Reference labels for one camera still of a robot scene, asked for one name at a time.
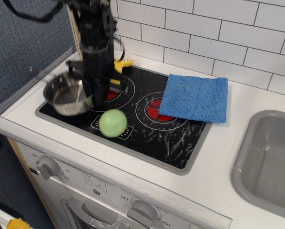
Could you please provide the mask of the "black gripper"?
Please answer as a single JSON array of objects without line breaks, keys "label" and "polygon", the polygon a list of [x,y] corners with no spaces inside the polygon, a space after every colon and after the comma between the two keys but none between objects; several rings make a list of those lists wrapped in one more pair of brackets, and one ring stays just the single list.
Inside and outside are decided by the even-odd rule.
[{"label": "black gripper", "polygon": [[[123,52],[119,57],[120,60],[124,55]],[[111,48],[98,54],[84,53],[82,61],[67,61],[66,64],[69,67],[69,73],[82,80],[86,97],[94,97],[94,108],[102,107],[110,89],[122,93],[126,90],[127,80],[123,75],[118,77],[122,80],[121,85],[110,83],[112,76],[119,75],[114,73],[114,50]]]}]

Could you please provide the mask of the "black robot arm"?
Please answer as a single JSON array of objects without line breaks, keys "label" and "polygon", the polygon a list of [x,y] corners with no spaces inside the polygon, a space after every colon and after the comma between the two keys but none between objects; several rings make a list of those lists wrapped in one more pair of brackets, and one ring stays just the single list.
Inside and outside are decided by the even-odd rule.
[{"label": "black robot arm", "polygon": [[69,71],[79,72],[83,89],[92,96],[95,108],[102,107],[108,97],[111,80],[123,89],[124,79],[115,70],[114,33],[117,21],[113,18],[109,0],[68,0],[80,33],[82,61],[68,61]]}]

